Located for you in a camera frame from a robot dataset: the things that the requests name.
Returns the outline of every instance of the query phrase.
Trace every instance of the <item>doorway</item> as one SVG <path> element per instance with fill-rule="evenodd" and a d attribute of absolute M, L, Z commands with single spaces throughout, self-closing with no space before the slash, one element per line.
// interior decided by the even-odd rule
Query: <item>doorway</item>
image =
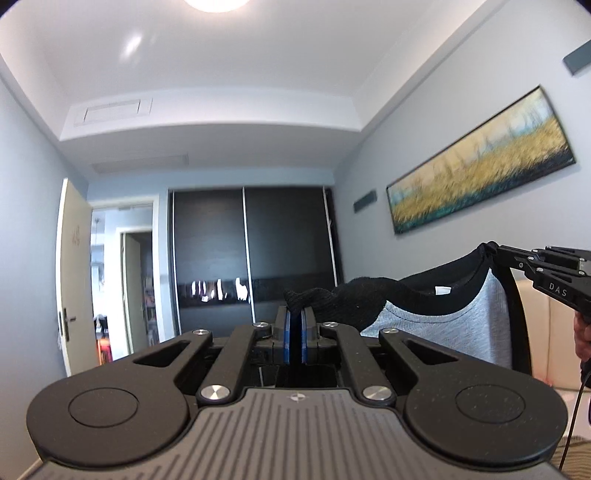
<path fill-rule="evenodd" d="M 101 363 L 158 343 L 152 206 L 95 209 L 91 231 L 95 335 Z"/>

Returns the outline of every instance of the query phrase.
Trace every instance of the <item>black wardrobe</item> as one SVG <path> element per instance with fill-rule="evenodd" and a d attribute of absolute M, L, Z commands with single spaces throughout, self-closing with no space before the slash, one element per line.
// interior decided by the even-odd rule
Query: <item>black wardrobe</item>
<path fill-rule="evenodd" d="M 342 281 L 330 189 L 172 192 L 169 204 L 180 333 L 272 323 L 284 290 Z"/>

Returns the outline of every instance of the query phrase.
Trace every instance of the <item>landscape painting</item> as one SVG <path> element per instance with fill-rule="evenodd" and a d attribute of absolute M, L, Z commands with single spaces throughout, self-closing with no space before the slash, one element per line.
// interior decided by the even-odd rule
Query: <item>landscape painting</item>
<path fill-rule="evenodd" d="M 408 232 L 574 163 L 538 87 L 390 184 L 394 231 Z"/>

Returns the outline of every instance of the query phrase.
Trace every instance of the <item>white door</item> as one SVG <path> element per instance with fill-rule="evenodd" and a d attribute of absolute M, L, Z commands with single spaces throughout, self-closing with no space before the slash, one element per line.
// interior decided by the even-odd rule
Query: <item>white door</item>
<path fill-rule="evenodd" d="M 56 290 L 68 376 L 99 364 L 90 286 L 91 223 L 92 208 L 70 180 L 64 179 L 57 218 Z"/>
<path fill-rule="evenodd" d="M 127 233 L 123 233 L 122 236 L 121 265 L 125 324 L 129 353 L 137 353 L 148 346 L 148 329 L 144 320 L 141 257 L 139 242 Z"/>

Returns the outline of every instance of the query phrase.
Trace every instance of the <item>ribbed gray surface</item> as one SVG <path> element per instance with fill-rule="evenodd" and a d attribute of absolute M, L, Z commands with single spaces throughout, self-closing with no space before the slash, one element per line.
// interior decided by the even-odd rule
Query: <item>ribbed gray surface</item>
<path fill-rule="evenodd" d="M 305 398 L 299 395 L 299 401 L 294 401 L 297 393 Z M 354 402 L 346 390 L 298 392 L 254 388 L 232 406 L 203 410 L 180 442 L 150 460 L 105 472 L 78 471 L 45 463 L 30 478 L 550 480 L 563 477 L 547 463 L 504 473 L 475 472 L 448 465 L 415 444 L 392 411 L 364 407 Z"/>

